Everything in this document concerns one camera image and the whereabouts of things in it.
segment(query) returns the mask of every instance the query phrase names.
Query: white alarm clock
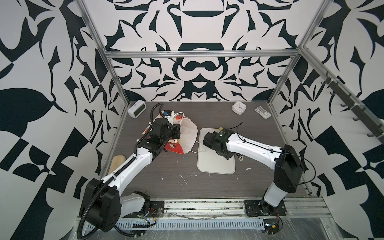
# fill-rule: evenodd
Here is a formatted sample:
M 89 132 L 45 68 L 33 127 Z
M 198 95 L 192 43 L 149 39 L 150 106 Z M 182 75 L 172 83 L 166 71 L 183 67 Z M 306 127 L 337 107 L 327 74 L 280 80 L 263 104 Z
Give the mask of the white alarm clock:
M 239 115 L 243 114 L 243 112 L 245 112 L 246 109 L 247 109 L 247 106 L 244 103 L 239 101 L 235 102 L 235 104 L 232 105 L 232 111 L 234 111 Z
M 138 100 L 128 109 L 128 114 L 133 118 L 137 118 L 146 108 L 147 105 L 145 102 L 143 100 Z

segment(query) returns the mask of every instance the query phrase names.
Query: white debris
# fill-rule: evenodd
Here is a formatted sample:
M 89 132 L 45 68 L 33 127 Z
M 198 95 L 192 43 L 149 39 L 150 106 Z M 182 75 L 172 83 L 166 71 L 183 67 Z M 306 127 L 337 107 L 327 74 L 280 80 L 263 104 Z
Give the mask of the white debris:
M 179 174 L 180 177 L 184 180 L 185 184 L 188 186 L 187 182 L 185 181 L 185 179 L 183 178 L 183 176 L 181 176 L 181 174 Z

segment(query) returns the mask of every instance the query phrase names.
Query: digital alarm clock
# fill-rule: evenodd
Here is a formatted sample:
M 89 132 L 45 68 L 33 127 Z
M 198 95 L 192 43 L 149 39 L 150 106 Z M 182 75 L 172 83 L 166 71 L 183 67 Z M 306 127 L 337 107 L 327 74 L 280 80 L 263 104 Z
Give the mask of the digital alarm clock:
M 129 116 L 137 118 L 145 109 L 147 105 L 143 100 L 138 100 L 132 107 L 128 109 Z

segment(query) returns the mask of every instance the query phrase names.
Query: white plastic holder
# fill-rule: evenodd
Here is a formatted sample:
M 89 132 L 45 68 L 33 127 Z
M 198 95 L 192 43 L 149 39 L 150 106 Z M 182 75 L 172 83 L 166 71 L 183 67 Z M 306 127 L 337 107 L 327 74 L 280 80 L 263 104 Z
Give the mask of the white plastic holder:
M 245 112 L 245 110 L 247 109 L 247 106 L 242 103 L 242 102 L 235 102 L 235 104 L 232 105 L 232 111 L 235 112 L 236 114 L 243 114 L 243 112 Z
M 255 109 L 255 111 L 256 111 L 258 114 L 260 114 L 260 116 L 262 116 L 264 119 L 267 119 L 267 118 L 269 118 L 269 117 L 271 116 L 271 114 L 270 114 L 267 110 L 265 110 L 262 106 L 257 107 L 257 108 Z

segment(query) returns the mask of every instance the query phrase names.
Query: metal vent grate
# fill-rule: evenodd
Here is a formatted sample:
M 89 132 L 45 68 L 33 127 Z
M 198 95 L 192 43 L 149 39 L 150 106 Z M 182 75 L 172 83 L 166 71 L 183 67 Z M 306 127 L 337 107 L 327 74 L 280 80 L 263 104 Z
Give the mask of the metal vent grate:
M 143 220 L 119 220 L 117 226 L 125 231 L 132 230 L 132 224 L 144 225 Z M 88 224 L 86 232 L 94 226 Z M 157 224 L 150 227 L 152 230 L 213 230 L 213 229 L 254 229 L 265 230 L 262 219 L 199 219 L 199 220 L 157 220 Z

